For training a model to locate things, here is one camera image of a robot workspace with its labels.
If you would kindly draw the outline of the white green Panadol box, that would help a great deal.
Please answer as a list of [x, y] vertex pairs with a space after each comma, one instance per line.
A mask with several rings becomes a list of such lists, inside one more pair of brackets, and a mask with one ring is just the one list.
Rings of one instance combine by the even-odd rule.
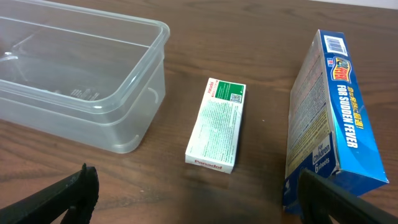
[[246, 85], [209, 78], [185, 162], [230, 174], [238, 150]]

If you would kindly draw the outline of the clear plastic container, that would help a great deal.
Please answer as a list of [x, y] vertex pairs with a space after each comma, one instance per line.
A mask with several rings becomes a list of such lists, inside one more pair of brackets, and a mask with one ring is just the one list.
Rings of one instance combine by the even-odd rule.
[[165, 96], [167, 24], [50, 1], [1, 1], [1, 118], [118, 154]]

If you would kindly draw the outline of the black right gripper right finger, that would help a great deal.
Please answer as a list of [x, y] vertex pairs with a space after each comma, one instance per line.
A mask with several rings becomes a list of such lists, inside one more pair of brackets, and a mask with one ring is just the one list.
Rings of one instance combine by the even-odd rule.
[[332, 181], [304, 169], [298, 178], [302, 223], [390, 224], [397, 217], [349, 193]]

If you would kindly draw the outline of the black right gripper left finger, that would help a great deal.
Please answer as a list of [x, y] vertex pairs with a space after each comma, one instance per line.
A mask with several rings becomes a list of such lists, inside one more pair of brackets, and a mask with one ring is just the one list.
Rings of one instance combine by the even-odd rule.
[[99, 180], [94, 167], [78, 172], [1, 209], [1, 223], [88, 224], [99, 199]]

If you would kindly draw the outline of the blue Kool Fever box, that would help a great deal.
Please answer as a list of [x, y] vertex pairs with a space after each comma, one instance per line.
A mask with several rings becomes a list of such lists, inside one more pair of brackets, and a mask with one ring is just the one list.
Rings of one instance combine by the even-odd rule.
[[342, 32], [317, 31], [290, 91], [282, 206], [295, 215], [302, 169], [356, 196], [389, 183]]

